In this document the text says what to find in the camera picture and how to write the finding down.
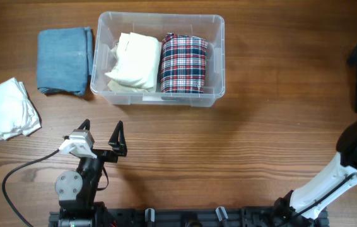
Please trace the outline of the blue denim cloth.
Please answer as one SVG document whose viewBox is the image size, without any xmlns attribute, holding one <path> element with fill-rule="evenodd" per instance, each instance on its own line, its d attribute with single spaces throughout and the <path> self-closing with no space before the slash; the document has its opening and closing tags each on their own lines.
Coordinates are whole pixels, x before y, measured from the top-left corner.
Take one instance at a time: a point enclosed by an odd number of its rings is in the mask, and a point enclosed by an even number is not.
<svg viewBox="0 0 357 227">
<path fill-rule="evenodd" d="M 90 27 L 43 30 L 38 35 L 37 89 L 83 96 L 93 68 Z"/>
</svg>

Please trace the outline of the white printed shirt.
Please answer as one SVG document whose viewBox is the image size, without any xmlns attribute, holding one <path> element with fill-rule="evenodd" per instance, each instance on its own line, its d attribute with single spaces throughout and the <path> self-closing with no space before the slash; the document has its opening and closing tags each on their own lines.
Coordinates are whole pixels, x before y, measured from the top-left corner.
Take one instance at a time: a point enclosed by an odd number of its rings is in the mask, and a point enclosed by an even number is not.
<svg viewBox="0 0 357 227">
<path fill-rule="evenodd" d="M 0 84 L 0 141 L 41 128 L 38 112 L 28 97 L 23 82 L 11 78 Z"/>
</svg>

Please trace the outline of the cream cloth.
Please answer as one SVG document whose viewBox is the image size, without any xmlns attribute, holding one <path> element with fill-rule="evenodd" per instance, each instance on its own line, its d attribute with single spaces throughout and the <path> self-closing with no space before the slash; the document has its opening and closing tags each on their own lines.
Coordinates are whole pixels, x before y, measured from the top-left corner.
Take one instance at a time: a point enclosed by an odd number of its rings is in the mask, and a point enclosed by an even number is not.
<svg viewBox="0 0 357 227">
<path fill-rule="evenodd" d="M 115 66 L 105 75 L 114 92 L 154 93 L 157 87 L 161 42 L 138 33 L 122 33 L 111 53 Z"/>
</svg>

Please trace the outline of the clear plastic storage container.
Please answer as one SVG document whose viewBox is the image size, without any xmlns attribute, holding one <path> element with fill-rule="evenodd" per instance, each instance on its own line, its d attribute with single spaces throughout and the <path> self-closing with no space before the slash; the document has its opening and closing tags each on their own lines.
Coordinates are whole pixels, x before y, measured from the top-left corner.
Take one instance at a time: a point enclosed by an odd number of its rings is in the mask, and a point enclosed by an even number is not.
<svg viewBox="0 0 357 227">
<path fill-rule="evenodd" d="M 208 42 L 204 91 L 191 93 L 114 92 L 105 74 L 115 65 L 111 49 L 121 33 L 138 33 L 163 40 L 167 33 L 192 35 Z M 225 94 L 225 21 L 220 15 L 183 15 L 106 11 L 98 19 L 91 91 L 113 105 L 187 105 L 211 107 Z"/>
</svg>

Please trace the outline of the plaid flannel shirt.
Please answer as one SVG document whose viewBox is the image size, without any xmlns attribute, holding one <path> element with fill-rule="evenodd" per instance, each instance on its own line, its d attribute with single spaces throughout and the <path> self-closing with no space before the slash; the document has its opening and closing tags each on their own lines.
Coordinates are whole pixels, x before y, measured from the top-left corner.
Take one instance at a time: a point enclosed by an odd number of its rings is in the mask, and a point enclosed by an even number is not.
<svg viewBox="0 0 357 227">
<path fill-rule="evenodd" d="M 202 93 L 207 48 L 203 38 L 168 33 L 162 41 L 161 92 Z"/>
</svg>

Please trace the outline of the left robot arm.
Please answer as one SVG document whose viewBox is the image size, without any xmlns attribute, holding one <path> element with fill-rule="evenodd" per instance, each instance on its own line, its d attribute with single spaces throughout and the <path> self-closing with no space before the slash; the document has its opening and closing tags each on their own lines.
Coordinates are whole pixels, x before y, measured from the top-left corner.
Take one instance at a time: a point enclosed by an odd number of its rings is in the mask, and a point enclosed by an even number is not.
<svg viewBox="0 0 357 227">
<path fill-rule="evenodd" d="M 59 196 L 59 213 L 51 213 L 49 226 L 117 226 L 115 218 L 103 202 L 96 202 L 100 178 L 107 176 L 106 163 L 117 163 L 118 157 L 127 156 L 123 122 L 119 121 L 108 141 L 112 149 L 95 149 L 95 140 L 86 119 L 77 129 L 64 138 L 59 146 L 61 154 L 79 158 L 75 171 L 62 173 L 56 180 L 55 191 Z"/>
</svg>

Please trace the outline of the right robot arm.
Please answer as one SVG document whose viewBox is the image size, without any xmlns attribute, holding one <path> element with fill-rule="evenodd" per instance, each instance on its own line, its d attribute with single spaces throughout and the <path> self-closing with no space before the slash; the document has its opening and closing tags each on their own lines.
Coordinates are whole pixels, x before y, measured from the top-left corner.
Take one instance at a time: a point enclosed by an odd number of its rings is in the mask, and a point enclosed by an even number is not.
<svg viewBox="0 0 357 227">
<path fill-rule="evenodd" d="M 354 105 L 357 113 L 357 44 L 347 64 L 356 69 Z M 322 171 L 304 186 L 276 201 L 271 223 L 274 226 L 315 226 L 319 214 L 356 185 L 357 121 L 341 134 L 336 144 L 336 154 Z"/>
</svg>

